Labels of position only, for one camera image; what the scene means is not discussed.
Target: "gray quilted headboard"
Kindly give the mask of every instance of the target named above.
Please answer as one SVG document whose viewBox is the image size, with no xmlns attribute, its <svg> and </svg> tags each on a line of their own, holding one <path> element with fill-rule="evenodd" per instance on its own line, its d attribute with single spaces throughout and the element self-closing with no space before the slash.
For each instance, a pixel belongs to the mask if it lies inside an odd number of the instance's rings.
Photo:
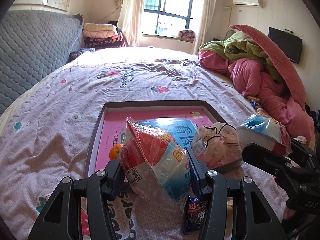
<svg viewBox="0 0 320 240">
<path fill-rule="evenodd" d="M 65 65 L 82 42 L 77 18 L 40 10 L 8 11 L 0 23 L 0 116 L 20 95 Z"/>
</svg>

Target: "white air conditioner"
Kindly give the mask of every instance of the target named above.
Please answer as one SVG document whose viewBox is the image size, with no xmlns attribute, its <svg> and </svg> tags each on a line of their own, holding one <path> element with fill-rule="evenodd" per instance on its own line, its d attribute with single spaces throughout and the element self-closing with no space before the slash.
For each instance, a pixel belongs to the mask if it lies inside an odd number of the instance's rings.
<svg viewBox="0 0 320 240">
<path fill-rule="evenodd" d="M 251 5 L 262 8 L 262 0 L 233 0 L 234 5 Z"/>
</svg>

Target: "plastic wrapped package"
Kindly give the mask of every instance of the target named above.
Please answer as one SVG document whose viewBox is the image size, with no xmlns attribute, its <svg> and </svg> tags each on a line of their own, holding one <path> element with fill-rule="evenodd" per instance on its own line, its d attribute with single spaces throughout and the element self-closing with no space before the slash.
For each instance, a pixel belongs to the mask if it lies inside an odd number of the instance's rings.
<svg viewBox="0 0 320 240">
<path fill-rule="evenodd" d="M 288 132 L 272 117 L 259 114 L 249 116 L 237 127 L 237 137 L 241 151 L 247 144 L 255 143 L 282 156 L 292 153 Z"/>
<path fill-rule="evenodd" d="M 183 211 L 190 186 L 189 159 L 169 132 L 127 118 L 119 156 L 131 188 L 140 197 Z"/>
<path fill-rule="evenodd" d="M 226 123 L 216 122 L 210 127 L 199 127 L 191 147 L 196 158 L 206 162 L 210 169 L 241 159 L 236 129 Z"/>
</svg>

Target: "orange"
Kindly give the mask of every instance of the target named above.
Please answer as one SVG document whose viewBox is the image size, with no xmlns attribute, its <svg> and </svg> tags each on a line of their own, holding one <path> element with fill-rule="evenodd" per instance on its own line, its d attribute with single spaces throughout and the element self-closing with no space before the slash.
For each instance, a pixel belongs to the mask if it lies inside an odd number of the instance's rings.
<svg viewBox="0 0 320 240">
<path fill-rule="evenodd" d="M 123 144 L 116 144 L 111 148 L 109 152 L 110 160 L 115 160 L 116 158 L 118 158 L 118 155 L 122 150 L 122 147 L 123 147 Z"/>
</svg>

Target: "silver bolt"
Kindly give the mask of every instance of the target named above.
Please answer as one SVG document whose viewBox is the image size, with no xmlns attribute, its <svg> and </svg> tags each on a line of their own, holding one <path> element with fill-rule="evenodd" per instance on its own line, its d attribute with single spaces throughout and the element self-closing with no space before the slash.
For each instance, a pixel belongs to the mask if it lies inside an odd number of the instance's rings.
<svg viewBox="0 0 320 240">
<path fill-rule="evenodd" d="M 70 177 L 64 177 L 63 179 L 62 179 L 62 182 L 64 183 L 64 184 L 67 184 L 67 183 L 69 183 L 71 181 L 71 178 Z"/>
<path fill-rule="evenodd" d="M 243 181 L 244 181 L 245 183 L 251 183 L 251 182 L 252 182 L 252 179 L 251 179 L 250 177 L 244 177 L 244 178 L 243 178 Z"/>
<path fill-rule="evenodd" d="M 306 185 L 304 185 L 304 184 L 301 184 L 301 185 L 300 185 L 300 188 L 301 188 L 302 190 L 304 190 L 304 191 L 306 191 L 306 190 L 307 190 L 307 186 L 306 186 Z"/>
<path fill-rule="evenodd" d="M 106 172 L 104 170 L 99 170 L 99 171 L 97 171 L 96 174 L 97 174 L 97 176 L 102 177 L 106 174 Z"/>
<path fill-rule="evenodd" d="M 215 170 L 208 170 L 208 175 L 214 177 L 217 175 L 217 172 Z"/>
</svg>

